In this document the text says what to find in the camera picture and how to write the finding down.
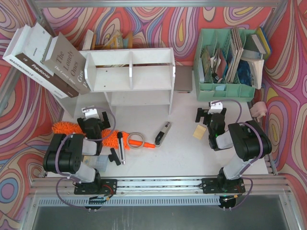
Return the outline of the orange microfiber duster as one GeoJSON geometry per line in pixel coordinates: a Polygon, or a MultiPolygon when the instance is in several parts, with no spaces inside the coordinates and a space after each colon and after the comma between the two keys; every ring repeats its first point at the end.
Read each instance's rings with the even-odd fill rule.
{"type": "MultiPolygon", "coordinates": [[[[63,121],[55,123],[52,126],[52,131],[54,132],[54,134],[66,134],[66,135],[71,133],[84,134],[78,124],[72,122],[63,122],[63,121]]],[[[102,141],[103,146],[118,149],[118,138],[117,138],[118,131],[115,130],[111,135],[109,135],[110,133],[111,133],[110,129],[105,129],[102,131],[102,137],[104,138],[102,141]]],[[[129,138],[129,141],[127,142],[129,133],[122,132],[122,134],[123,134],[123,142],[125,150],[130,150],[129,144],[132,147],[141,146],[142,141],[129,138]]]]}

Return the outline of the black silver pen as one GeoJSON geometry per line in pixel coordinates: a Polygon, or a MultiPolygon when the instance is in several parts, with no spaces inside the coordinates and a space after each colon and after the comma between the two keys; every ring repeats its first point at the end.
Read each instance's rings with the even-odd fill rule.
{"type": "Polygon", "coordinates": [[[125,165],[125,148],[124,148],[122,132],[117,133],[117,138],[118,138],[118,149],[119,149],[120,162],[121,164],[125,165]]]}

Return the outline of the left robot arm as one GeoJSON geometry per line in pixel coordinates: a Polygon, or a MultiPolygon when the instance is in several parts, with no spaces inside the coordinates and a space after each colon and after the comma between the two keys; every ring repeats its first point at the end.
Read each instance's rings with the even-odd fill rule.
{"type": "Polygon", "coordinates": [[[111,188],[101,179],[97,169],[83,162],[84,156],[99,156],[103,143],[102,131],[110,128],[106,112],[99,117],[95,109],[87,110],[77,122],[82,133],[55,134],[43,159],[46,172],[73,180],[76,195],[110,195],[111,188]]]}

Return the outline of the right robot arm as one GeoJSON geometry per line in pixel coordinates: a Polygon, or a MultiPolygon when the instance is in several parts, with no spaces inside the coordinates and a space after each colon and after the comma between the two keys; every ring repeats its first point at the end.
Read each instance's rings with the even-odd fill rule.
{"type": "Polygon", "coordinates": [[[209,131],[208,141],[214,151],[235,149],[230,162],[219,170],[215,178],[203,178],[199,184],[205,194],[244,193],[242,174],[258,159],[272,151],[272,143],[254,120],[232,123],[225,128],[226,108],[218,113],[202,108],[197,109],[195,122],[200,122],[209,131]]]}

